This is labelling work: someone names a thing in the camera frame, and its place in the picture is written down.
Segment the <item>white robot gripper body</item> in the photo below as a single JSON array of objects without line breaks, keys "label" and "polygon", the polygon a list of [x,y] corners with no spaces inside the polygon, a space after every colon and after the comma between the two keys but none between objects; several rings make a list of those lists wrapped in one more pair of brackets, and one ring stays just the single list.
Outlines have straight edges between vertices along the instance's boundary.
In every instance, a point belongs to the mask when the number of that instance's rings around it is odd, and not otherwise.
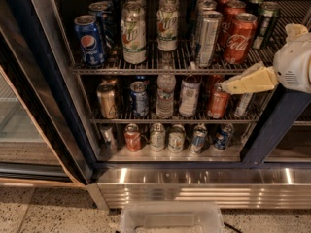
[{"label": "white robot gripper body", "polygon": [[311,93],[311,33],[284,44],[275,53],[273,67],[283,87]]}]

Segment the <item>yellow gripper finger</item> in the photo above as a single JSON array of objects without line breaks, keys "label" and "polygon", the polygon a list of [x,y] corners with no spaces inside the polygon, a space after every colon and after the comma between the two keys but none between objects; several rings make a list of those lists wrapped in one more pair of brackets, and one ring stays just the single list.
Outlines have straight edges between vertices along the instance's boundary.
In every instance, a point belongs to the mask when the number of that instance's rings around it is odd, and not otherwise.
[{"label": "yellow gripper finger", "polygon": [[273,90],[278,83],[274,68],[266,67],[261,61],[221,82],[221,89],[229,94],[259,93]]},{"label": "yellow gripper finger", "polygon": [[285,26],[285,30],[287,33],[286,42],[292,42],[298,37],[307,34],[308,29],[302,24],[290,23]]}]

